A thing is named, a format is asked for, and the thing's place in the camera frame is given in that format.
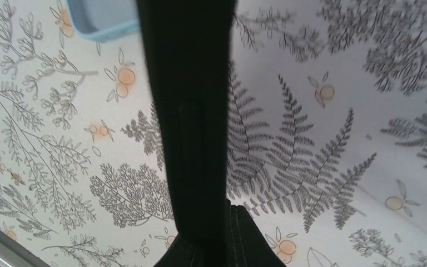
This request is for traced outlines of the light blue phone case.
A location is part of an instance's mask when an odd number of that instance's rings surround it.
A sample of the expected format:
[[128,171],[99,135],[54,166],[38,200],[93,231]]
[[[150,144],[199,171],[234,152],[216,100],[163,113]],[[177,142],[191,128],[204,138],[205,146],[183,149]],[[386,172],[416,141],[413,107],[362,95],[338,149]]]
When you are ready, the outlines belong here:
[[85,39],[109,41],[140,30],[136,1],[66,0],[65,3],[74,30]]

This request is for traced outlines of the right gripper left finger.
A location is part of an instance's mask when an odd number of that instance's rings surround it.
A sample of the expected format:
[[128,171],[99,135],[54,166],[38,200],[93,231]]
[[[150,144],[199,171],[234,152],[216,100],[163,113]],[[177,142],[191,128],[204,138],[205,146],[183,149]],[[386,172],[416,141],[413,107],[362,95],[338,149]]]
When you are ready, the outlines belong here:
[[178,234],[154,267],[202,267],[203,252],[198,244]]

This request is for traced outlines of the floral patterned table mat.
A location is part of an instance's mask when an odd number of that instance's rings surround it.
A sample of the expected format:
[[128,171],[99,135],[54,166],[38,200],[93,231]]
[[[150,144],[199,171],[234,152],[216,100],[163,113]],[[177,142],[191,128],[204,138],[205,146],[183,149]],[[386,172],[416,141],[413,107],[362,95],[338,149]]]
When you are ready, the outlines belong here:
[[[427,1],[239,1],[227,197],[286,266],[427,266]],[[139,33],[0,1],[0,229],[47,266],[177,230]]]

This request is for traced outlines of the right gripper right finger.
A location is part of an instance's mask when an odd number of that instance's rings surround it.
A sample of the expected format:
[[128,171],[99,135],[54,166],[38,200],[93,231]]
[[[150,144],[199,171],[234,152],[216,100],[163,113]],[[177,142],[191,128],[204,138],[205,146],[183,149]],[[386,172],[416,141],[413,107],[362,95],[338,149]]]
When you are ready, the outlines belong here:
[[226,201],[227,266],[285,267],[244,206]]

